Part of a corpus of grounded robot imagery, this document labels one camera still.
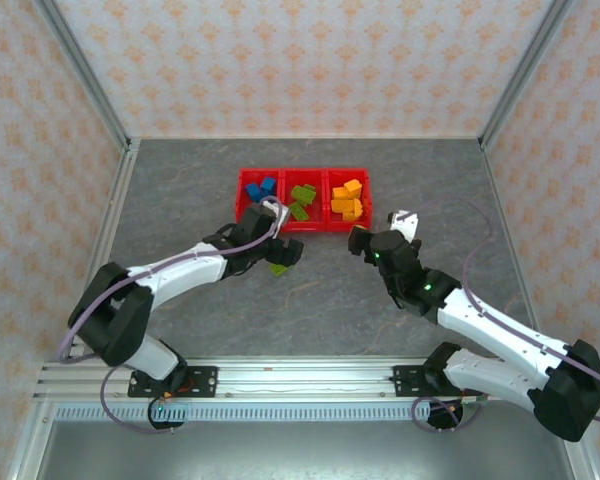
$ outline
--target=wall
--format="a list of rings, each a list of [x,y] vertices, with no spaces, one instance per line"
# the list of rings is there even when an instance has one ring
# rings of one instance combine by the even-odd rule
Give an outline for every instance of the wall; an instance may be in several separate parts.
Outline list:
[[[600,0],[576,2],[489,157],[540,323],[600,352]]]
[[[59,0],[132,136],[468,136],[550,0]]]
[[[0,2],[0,479],[83,286],[118,155],[34,3]]]

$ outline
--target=cable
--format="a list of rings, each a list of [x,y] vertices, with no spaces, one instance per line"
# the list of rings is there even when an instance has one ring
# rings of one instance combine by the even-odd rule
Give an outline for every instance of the cable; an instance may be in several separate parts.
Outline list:
[[[439,408],[444,408],[449,413],[449,415],[451,415],[451,418],[453,419],[453,421],[456,422],[456,426],[453,428],[450,428],[450,429],[425,427],[424,424],[422,424],[420,422],[420,420],[418,420],[416,417],[416,408],[418,407],[418,405],[420,405],[421,402],[424,402],[424,401],[435,402],[438,405],[441,405],[441,407],[439,407]],[[453,412],[453,410],[451,410],[449,405],[447,405],[446,403],[444,403],[442,400],[440,400],[437,397],[420,397],[411,404],[411,418],[413,419],[413,423],[415,423],[416,427],[418,427],[420,430],[424,430],[427,433],[453,433],[453,432],[457,432],[459,430],[464,430],[465,428],[470,427],[473,424],[473,422],[475,422],[476,419],[480,416],[481,413],[482,413],[482,405],[478,404],[478,408],[476,409],[475,413],[471,416],[471,418],[469,420],[467,420],[465,423],[463,423],[462,425],[460,425],[460,421],[458,420],[458,417]]]
[[[63,358],[62,362],[60,363],[64,363],[65,365],[73,365],[85,360],[91,360],[92,358],[98,358],[98,355],[95,353],[88,353],[86,355],[80,355],[79,357]]]
[[[149,423],[151,424],[151,426],[153,428],[155,428],[156,430],[171,429],[171,431],[173,432],[174,429],[180,428],[184,424],[184,422],[170,422],[170,421],[156,422],[153,419],[153,416],[151,415],[151,413],[153,411],[153,406],[156,404],[156,402],[159,402],[160,400],[163,400],[163,397],[158,396],[158,397],[154,398],[153,400],[151,400],[149,402],[149,405],[147,405],[147,420],[149,420]]]
[[[427,202],[427,203],[421,205],[418,208],[418,210],[421,210],[423,208],[428,208],[432,205],[437,205],[438,203],[440,203],[442,201],[446,201],[446,200],[459,200],[459,201],[464,202],[464,203],[468,204],[469,206],[473,207],[474,210],[476,210],[478,213],[480,213],[482,215],[485,222],[487,223],[487,228],[489,230],[487,236],[478,245],[475,246],[475,248],[469,253],[469,255],[467,255],[467,258],[465,259],[465,261],[462,264],[462,278],[461,278],[462,288],[464,289],[464,291],[467,295],[467,298],[469,300],[469,303],[471,303],[473,308],[475,308],[476,311],[480,312],[485,318],[491,320],[493,323],[498,325],[500,328],[506,330],[507,332],[511,333],[512,335],[515,335],[516,337],[520,338],[521,340],[526,341],[527,343],[533,345],[534,347],[539,348],[539,349],[547,352],[548,354],[553,355],[554,357],[562,360],[563,362],[568,363],[572,367],[577,368],[578,370],[586,373],[587,375],[595,378],[596,380],[598,380],[600,382],[600,374],[598,372],[596,372],[595,370],[592,370],[591,368],[587,367],[586,365],[583,365],[582,363],[578,362],[577,360],[569,358],[566,355],[563,355],[562,353],[554,350],[553,348],[546,346],[545,344],[543,344],[542,342],[539,342],[535,338],[529,337],[529,336],[525,335],[524,333],[517,331],[515,328],[507,325],[506,323],[502,322],[500,319],[498,319],[497,317],[495,317],[494,315],[489,313],[487,310],[484,310],[478,304],[478,302],[475,299],[475,297],[473,296],[473,292],[471,291],[471,288],[469,286],[469,265],[470,265],[473,257],[476,255],[476,253],[478,253],[478,251],[482,247],[484,247],[489,241],[491,241],[493,239],[493,237],[495,235],[493,223],[491,222],[491,219],[489,218],[488,213],[485,212],[485,210],[479,204],[477,204],[476,202],[474,202],[473,200],[471,200],[469,198],[460,197],[460,196],[456,196],[456,195],[441,197],[437,200]],[[396,218],[396,220],[404,220],[406,218],[409,218],[412,215],[415,215],[415,213],[416,213],[415,211],[408,212],[408,213]],[[596,417],[594,417],[594,420],[600,422],[600,417],[596,416]]]
[[[141,273],[138,273],[136,275],[132,275],[132,276],[130,276],[128,278],[125,278],[124,280],[122,280],[122,281],[116,283],[115,285],[112,285],[111,287],[107,288],[104,292],[102,292],[93,301],[93,303],[91,303],[91,305],[89,305],[84,310],[84,312],[82,312],[82,314],[80,315],[80,317],[78,317],[78,319],[73,324],[73,326],[71,327],[71,329],[69,329],[69,331],[65,335],[64,339],[60,343],[60,347],[58,348],[58,351],[57,351],[57,354],[56,354],[58,362],[60,362],[60,363],[67,363],[65,361],[65,354],[67,352],[67,349],[69,348],[69,346],[73,342],[73,337],[75,337],[77,335],[77,333],[82,328],[82,325],[84,325],[84,323],[93,314],[93,312],[103,302],[105,302],[109,297],[111,297],[111,295],[113,295],[114,293],[116,293],[118,290],[121,290],[124,287],[126,287],[127,285],[132,284],[133,282],[137,282],[138,280],[142,280],[143,278],[146,278],[146,277],[148,277],[150,275],[158,273],[161,270],[164,270],[165,268],[168,268],[168,267],[170,267],[172,265],[175,265],[177,263],[184,262],[186,260],[191,260],[191,259],[194,259],[194,258],[201,258],[201,257],[234,255],[236,253],[244,252],[245,250],[249,250],[250,248],[253,248],[253,247],[257,246],[257,245],[260,245],[262,242],[264,242],[268,238],[270,238],[273,235],[275,235],[276,230],[278,229],[278,227],[282,223],[282,206],[283,205],[282,205],[282,202],[280,201],[280,199],[278,199],[277,197],[274,197],[274,196],[264,197],[262,200],[260,200],[260,203],[263,203],[264,201],[271,201],[271,202],[277,204],[279,212],[278,212],[278,215],[276,216],[275,222],[273,222],[271,224],[271,227],[269,228],[269,231],[267,233],[265,233],[262,237],[258,238],[257,240],[254,240],[253,242],[250,242],[250,243],[248,243],[246,245],[242,245],[242,246],[236,247],[236,248],[229,248],[227,250],[213,250],[213,251],[208,251],[208,252],[185,253],[183,255],[174,257],[174,258],[172,258],[170,260],[167,260],[166,262],[161,263],[160,265],[157,265],[156,267],[154,267],[151,270],[148,270],[146,272],[141,272]]]
[[[118,370],[118,368],[120,368],[120,367],[125,367],[125,368],[128,368],[130,370],[133,370],[128,365],[118,365],[117,367],[113,367],[104,376],[104,379],[102,380],[102,385],[100,385],[100,405],[102,405],[102,409],[104,410],[104,413],[107,415],[107,417],[109,417],[111,419],[111,421],[113,421],[113,423],[115,423],[116,425],[118,425],[118,426],[120,426],[122,428],[126,428],[127,430],[131,430],[132,432],[135,432],[135,433],[141,433],[143,435],[162,435],[162,434],[165,434],[165,433],[173,434],[175,432],[175,430],[180,431],[183,428],[186,429],[186,428],[188,428],[189,425],[192,425],[192,422],[190,422],[189,424],[184,425],[184,426],[169,427],[169,428],[165,428],[165,429],[154,430],[154,429],[151,429],[151,428],[139,427],[137,425],[134,425],[133,423],[125,422],[124,420],[120,420],[118,417],[116,417],[115,414],[111,411],[111,409],[107,405],[107,401],[105,399],[105,389],[106,389],[107,383],[109,382],[109,379],[111,378],[111,375],[113,375],[113,372],[115,372],[116,370]],[[152,425],[154,424],[154,422],[151,419],[151,406],[156,402],[156,400],[157,399],[154,398],[149,403],[149,407],[148,407],[148,410],[147,410],[147,415],[148,415],[148,418],[149,418],[149,423],[151,423]]]
[[[107,417],[109,417],[116,425],[119,425],[123,428],[126,428],[127,430],[131,430],[136,433],[143,433],[145,435],[161,435],[163,433],[171,433],[171,430],[152,430],[150,428],[138,427],[137,425],[133,425],[132,423],[127,423],[116,417],[114,413],[109,409],[109,406],[107,405],[107,402],[104,397],[104,391],[107,386],[107,382],[109,381],[109,378],[111,378],[113,372],[115,372],[118,368],[120,367],[113,367],[111,370],[109,370],[104,376],[104,380],[102,380],[102,385],[100,385],[100,405],[102,405],[102,409],[104,410],[104,413],[107,415]]]

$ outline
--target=yellow block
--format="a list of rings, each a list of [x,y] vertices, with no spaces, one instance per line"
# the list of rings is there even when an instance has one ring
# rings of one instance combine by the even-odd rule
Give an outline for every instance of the yellow block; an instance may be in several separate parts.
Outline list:
[[[353,215],[358,220],[362,216],[362,203],[357,198],[353,201]]]
[[[331,200],[331,210],[333,213],[346,213],[354,211],[355,200]]]
[[[349,190],[344,187],[336,187],[333,189],[333,199],[334,200],[347,200],[351,199],[349,195]]]
[[[360,198],[362,193],[362,184],[356,180],[350,180],[344,184],[344,188],[349,192],[349,198]]]

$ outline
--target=robotic arm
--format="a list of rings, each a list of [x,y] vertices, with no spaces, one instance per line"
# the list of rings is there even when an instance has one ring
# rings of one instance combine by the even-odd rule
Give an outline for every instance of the robotic arm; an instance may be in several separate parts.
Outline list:
[[[375,234],[354,227],[349,251],[354,255],[364,252],[364,261],[378,267],[398,308],[461,333],[502,359],[480,357],[445,342],[424,364],[431,390],[456,387],[496,396],[533,412],[560,438],[580,440],[600,409],[600,382],[545,349],[549,347],[600,373],[596,349],[583,340],[570,346],[542,335],[479,299],[481,310],[476,310],[458,280],[420,264],[422,242],[414,238],[417,216],[399,211],[389,216],[389,222],[389,230]],[[497,325],[484,316],[485,311],[544,347],[538,348]]]
[[[109,287],[141,277],[98,306],[78,335],[108,365],[125,364],[148,375],[158,390],[179,391],[191,380],[187,378],[187,363],[168,345],[146,334],[151,312],[199,285],[241,275],[262,259],[295,265],[304,245],[293,239],[285,245],[277,238],[288,217],[289,209],[282,204],[252,204],[238,224],[225,225],[179,255],[128,269],[116,263],[104,265],[71,314],[69,327]],[[258,243],[271,229],[273,234]],[[254,242],[257,245],[248,247]]]

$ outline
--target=metal base plate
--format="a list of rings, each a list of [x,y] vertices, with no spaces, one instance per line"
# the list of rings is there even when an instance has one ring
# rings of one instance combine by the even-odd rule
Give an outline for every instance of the metal base plate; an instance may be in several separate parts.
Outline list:
[[[218,367],[187,367],[186,390],[178,391],[180,398],[213,398],[218,384]],[[164,393],[164,387],[146,373],[134,371],[129,380],[127,395],[131,398],[156,398]]]

